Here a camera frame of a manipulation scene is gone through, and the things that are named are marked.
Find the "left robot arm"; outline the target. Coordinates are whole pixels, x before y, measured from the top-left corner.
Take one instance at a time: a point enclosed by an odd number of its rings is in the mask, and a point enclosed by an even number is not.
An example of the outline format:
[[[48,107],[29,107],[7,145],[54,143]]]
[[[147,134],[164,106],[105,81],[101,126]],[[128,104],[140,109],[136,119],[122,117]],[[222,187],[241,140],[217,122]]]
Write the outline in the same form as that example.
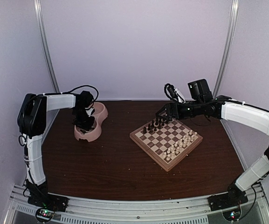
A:
[[[41,145],[46,130],[47,113],[61,109],[72,109],[74,125],[90,129],[94,123],[93,105],[96,98],[89,91],[80,94],[71,91],[62,93],[28,93],[22,103],[17,123],[21,133],[20,145],[24,147],[24,162],[27,168],[27,186],[30,196],[42,207],[52,203],[48,194],[43,171]]]

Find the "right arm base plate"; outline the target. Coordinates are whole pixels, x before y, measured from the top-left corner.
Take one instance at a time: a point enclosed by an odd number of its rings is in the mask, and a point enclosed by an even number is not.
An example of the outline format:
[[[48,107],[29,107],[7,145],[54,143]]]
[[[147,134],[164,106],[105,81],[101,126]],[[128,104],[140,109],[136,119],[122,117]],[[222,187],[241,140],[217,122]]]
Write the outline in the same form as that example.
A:
[[[241,196],[238,199],[230,199],[228,193],[221,195],[212,195],[208,198],[208,203],[211,211],[223,210],[247,202],[248,198],[246,196]]]

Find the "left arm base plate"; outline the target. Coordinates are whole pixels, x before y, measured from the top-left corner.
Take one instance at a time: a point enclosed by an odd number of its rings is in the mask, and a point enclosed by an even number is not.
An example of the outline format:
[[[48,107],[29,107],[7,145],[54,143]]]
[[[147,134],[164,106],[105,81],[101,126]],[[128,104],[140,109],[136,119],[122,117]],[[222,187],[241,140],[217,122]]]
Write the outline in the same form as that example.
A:
[[[51,211],[65,212],[69,199],[64,196],[48,194],[48,198],[30,196],[28,203]]]

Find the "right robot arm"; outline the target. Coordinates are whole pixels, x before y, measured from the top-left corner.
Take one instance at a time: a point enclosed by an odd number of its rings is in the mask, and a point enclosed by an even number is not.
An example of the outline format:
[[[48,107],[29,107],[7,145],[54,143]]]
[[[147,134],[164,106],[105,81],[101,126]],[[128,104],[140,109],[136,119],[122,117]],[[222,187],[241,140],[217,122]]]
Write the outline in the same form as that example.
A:
[[[186,101],[179,89],[165,84],[164,93],[170,99],[155,116],[165,121],[190,119],[199,115],[234,121],[254,128],[269,136],[269,110],[239,102],[231,97],[213,97],[205,79],[188,83],[192,100]],[[244,171],[229,187],[224,202],[234,206],[244,192],[269,174],[269,146],[250,168]]]

